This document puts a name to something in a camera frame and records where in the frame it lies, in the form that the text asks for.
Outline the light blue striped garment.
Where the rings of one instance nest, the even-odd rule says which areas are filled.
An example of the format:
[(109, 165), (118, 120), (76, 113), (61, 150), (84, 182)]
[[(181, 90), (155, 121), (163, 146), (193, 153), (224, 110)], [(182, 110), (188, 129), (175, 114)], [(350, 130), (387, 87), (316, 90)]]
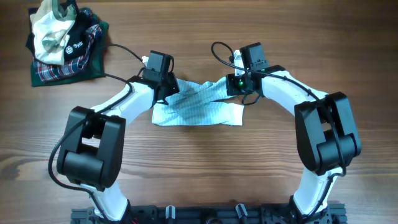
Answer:
[(180, 91), (166, 98), (168, 105), (157, 103), (152, 124), (158, 126), (243, 125), (244, 106), (226, 103), (226, 78), (202, 84), (177, 80)]

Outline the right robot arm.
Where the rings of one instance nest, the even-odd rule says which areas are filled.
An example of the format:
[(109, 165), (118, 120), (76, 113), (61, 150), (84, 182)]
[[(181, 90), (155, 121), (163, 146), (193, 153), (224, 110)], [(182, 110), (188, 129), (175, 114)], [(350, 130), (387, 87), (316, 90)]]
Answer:
[(347, 174), (362, 149), (348, 97), (340, 91), (316, 90), (284, 67), (270, 66), (260, 43), (232, 51), (226, 64), (235, 70), (227, 75), (228, 95), (246, 98), (257, 93), (258, 98), (275, 101), (294, 116), (304, 170), (290, 199), (290, 218), (308, 223), (324, 216), (335, 181)]

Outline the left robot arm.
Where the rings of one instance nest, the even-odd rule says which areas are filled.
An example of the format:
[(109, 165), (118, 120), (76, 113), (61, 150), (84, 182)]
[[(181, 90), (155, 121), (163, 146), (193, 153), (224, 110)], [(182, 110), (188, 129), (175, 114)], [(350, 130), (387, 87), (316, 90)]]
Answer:
[(132, 223), (130, 201), (119, 188), (126, 128), (155, 104), (178, 93), (171, 55), (151, 51), (138, 75), (108, 101), (71, 110), (53, 152), (69, 189), (86, 192), (92, 207), (72, 210), (71, 223)]

